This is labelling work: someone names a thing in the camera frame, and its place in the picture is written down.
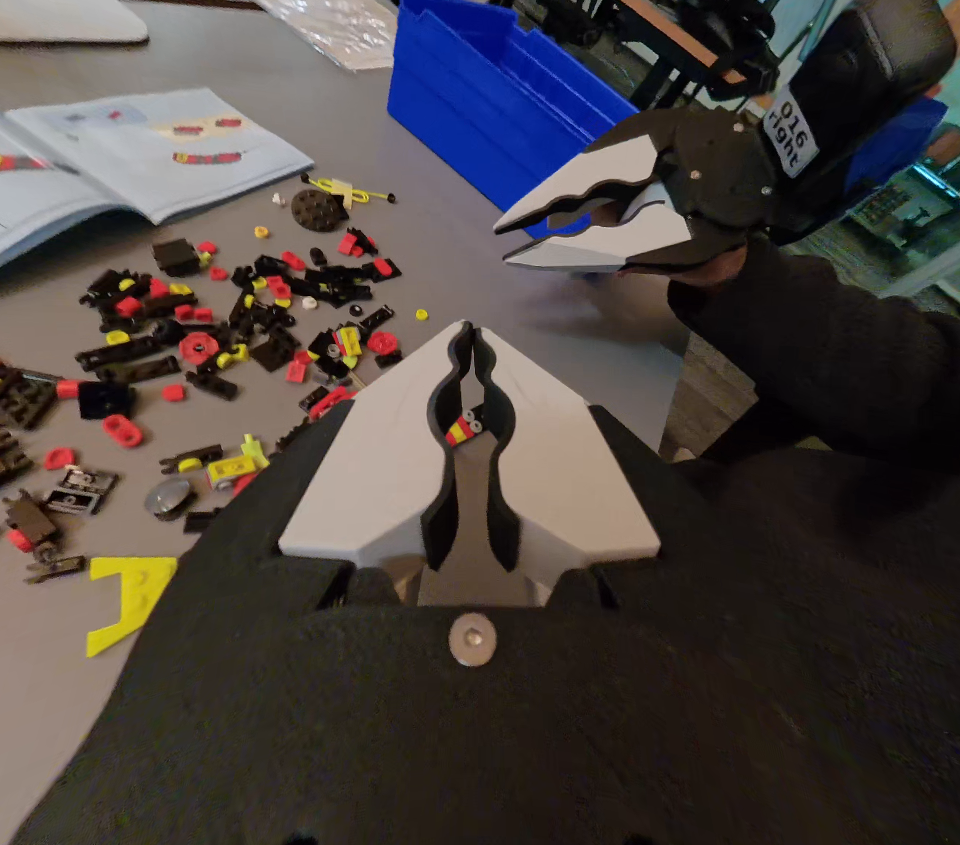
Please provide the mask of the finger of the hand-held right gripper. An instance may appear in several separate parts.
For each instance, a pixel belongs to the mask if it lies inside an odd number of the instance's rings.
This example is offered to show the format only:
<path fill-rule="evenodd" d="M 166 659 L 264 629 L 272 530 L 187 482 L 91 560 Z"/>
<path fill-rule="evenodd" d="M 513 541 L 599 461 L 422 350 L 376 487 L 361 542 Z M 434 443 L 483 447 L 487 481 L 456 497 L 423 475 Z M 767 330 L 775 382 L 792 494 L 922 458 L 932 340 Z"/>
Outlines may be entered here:
<path fill-rule="evenodd" d="M 503 256 L 503 263 L 546 271 L 618 272 L 647 254 L 692 240 L 686 218 L 661 181 L 647 184 L 614 225 L 554 233 Z"/>
<path fill-rule="evenodd" d="M 607 200 L 630 206 L 653 178 L 657 158 L 649 135 L 584 151 L 504 212 L 493 233 L 530 229 L 558 215 L 559 230 L 551 236 L 578 236 L 587 230 L 584 214 L 589 203 Z"/>

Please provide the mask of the person's right hand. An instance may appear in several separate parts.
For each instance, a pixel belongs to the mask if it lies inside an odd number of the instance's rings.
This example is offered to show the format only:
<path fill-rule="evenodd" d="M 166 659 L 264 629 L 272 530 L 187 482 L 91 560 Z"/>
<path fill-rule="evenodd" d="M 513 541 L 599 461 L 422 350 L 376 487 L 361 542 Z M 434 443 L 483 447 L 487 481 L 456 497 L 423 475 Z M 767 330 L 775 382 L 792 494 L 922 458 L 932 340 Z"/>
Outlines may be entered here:
<path fill-rule="evenodd" d="M 682 285 L 713 290 L 733 281 L 742 271 L 748 257 L 748 245 L 742 244 L 714 256 L 691 268 L 667 269 L 666 267 L 633 267 L 618 272 L 619 278 L 630 275 L 655 276 Z"/>

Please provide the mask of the pile of loose lego pieces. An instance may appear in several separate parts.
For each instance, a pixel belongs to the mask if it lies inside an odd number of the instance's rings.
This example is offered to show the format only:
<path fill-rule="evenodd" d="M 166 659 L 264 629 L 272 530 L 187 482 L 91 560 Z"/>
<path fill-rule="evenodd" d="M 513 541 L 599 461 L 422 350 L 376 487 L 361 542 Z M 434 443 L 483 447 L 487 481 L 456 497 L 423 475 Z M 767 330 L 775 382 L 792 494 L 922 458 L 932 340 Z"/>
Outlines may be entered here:
<path fill-rule="evenodd" d="M 308 578 L 339 603 L 351 563 L 284 559 L 274 519 L 298 488 L 270 462 L 317 445 L 307 414 L 331 393 L 316 384 L 327 332 L 346 317 L 289 307 L 272 286 L 302 272 L 318 234 L 277 205 L 231 205 L 183 234 L 153 242 L 203 244 L 212 263 L 187 281 L 146 267 L 147 247 L 103 251 L 78 232 L 63 273 L 30 275 L 2 293 L 2 377 L 40 365 L 52 404 L 33 431 L 2 429 L 8 455 L 26 438 L 35 469 L 2 486 L 2 673 L 56 678 L 86 656 L 90 631 L 119 617 L 120 579 L 90 580 L 97 557 L 176 557 L 166 587 L 200 611 L 245 599 L 237 539 L 253 538 L 269 571 Z"/>

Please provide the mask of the red yellow black lego assembly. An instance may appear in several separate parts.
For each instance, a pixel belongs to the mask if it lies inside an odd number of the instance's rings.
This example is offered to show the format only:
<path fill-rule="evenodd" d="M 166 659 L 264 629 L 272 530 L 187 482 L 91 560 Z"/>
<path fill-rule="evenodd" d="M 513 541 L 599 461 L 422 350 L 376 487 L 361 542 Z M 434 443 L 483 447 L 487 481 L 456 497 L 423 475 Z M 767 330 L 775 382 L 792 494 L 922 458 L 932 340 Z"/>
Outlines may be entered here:
<path fill-rule="evenodd" d="M 462 411 L 460 417 L 450 426 L 445 438 L 451 448 L 474 439 L 486 430 L 485 406 L 482 403 Z"/>

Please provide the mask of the lego instruction booklet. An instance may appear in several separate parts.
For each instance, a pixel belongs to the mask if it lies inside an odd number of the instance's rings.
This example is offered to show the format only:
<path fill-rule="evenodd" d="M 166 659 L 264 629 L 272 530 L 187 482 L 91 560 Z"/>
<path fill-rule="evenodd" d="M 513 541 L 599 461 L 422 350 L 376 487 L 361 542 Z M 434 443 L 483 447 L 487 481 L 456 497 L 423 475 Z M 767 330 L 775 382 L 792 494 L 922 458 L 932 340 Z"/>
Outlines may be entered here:
<path fill-rule="evenodd" d="M 97 215 L 158 226 L 314 166 L 208 88 L 18 107 L 1 126 L 3 265 Z"/>

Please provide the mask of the large black round lego plate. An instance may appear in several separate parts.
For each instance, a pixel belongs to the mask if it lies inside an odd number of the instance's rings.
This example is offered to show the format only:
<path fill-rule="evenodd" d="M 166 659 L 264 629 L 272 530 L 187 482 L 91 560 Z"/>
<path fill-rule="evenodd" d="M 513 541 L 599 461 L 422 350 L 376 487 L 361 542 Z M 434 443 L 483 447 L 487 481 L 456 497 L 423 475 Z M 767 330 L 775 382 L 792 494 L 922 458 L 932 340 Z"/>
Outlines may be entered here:
<path fill-rule="evenodd" d="M 290 211 L 296 224 L 316 234 L 334 232 L 350 217 L 343 195 L 313 186 L 293 196 Z"/>

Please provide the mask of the blue plastic bin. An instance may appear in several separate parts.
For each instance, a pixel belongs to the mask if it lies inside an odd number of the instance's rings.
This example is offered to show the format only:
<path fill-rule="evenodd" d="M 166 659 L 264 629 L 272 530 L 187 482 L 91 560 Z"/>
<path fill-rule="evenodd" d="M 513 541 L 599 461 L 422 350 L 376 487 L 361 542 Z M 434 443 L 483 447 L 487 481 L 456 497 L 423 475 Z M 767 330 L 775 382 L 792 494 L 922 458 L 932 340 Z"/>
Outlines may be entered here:
<path fill-rule="evenodd" d="M 389 115 L 502 213 L 638 110 L 510 9 L 399 0 Z"/>

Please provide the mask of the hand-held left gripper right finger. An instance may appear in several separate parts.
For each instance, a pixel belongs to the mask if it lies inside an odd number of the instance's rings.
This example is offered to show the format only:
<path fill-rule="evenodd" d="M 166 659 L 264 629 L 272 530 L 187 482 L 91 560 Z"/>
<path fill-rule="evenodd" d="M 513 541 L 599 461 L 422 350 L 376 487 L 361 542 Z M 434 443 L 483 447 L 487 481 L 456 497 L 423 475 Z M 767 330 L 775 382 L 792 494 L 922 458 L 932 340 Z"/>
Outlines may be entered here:
<path fill-rule="evenodd" d="M 662 547 L 588 402 L 486 327 L 474 369 L 496 445 L 487 535 L 543 607 L 568 572 L 655 558 Z"/>

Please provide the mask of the person's right forearm black sleeve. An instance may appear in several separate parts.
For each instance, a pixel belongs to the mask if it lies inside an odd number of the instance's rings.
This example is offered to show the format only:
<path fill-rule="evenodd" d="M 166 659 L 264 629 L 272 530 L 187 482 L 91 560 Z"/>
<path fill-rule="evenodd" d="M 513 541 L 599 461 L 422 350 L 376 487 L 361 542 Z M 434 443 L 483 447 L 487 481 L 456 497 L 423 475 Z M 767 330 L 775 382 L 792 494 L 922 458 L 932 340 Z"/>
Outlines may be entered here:
<path fill-rule="evenodd" d="M 846 284 L 821 257 L 747 245 L 719 288 L 671 280 L 678 320 L 835 451 L 957 474 L 958 319 Z"/>

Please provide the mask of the blue rounded object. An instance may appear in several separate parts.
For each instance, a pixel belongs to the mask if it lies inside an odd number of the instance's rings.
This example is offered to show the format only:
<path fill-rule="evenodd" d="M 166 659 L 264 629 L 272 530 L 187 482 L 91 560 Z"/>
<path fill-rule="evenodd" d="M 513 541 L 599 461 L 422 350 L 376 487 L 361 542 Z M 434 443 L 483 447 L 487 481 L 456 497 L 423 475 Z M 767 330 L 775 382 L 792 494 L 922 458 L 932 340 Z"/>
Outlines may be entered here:
<path fill-rule="evenodd" d="M 948 108 L 938 98 L 922 96 L 869 137 L 846 171 L 846 207 L 857 205 L 922 159 Z"/>

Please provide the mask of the black backpack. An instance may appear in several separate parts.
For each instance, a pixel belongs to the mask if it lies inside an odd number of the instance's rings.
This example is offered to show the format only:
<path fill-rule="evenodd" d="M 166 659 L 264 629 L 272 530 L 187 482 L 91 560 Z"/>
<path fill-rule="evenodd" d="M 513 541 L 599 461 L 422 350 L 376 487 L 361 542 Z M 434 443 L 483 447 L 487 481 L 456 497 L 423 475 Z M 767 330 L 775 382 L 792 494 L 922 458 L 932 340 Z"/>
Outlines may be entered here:
<path fill-rule="evenodd" d="M 724 102 L 767 95 L 779 81 L 780 61 L 771 50 L 776 32 L 760 0 L 679 0 L 680 27 L 715 55 L 701 85 Z"/>

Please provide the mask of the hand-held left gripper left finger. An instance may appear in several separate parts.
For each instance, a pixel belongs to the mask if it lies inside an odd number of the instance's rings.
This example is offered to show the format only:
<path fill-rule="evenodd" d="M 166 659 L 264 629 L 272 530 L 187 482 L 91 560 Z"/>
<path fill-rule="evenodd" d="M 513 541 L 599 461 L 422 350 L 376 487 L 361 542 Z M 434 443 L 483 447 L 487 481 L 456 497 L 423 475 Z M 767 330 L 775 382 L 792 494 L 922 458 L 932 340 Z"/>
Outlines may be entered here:
<path fill-rule="evenodd" d="M 380 570 L 401 602 L 418 602 L 424 570 L 438 570 L 457 534 L 447 432 L 461 417 L 473 348 L 473 324 L 451 323 L 332 409 L 342 421 L 279 538 L 282 553 Z"/>

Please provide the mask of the yellow notched lego wedge plate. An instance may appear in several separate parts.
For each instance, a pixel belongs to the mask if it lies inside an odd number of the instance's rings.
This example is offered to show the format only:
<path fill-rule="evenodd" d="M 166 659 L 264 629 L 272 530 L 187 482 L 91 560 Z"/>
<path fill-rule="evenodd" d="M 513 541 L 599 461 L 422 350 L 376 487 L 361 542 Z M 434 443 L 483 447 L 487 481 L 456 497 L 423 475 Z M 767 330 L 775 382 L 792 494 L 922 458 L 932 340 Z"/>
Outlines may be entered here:
<path fill-rule="evenodd" d="M 91 581 L 118 577 L 120 604 L 117 620 L 90 631 L 86 636 L 85 656 L 90 659 L 140 631 L 157 606 L 177 572 L 177 557 L 97 557 L 90 559 Z"/>

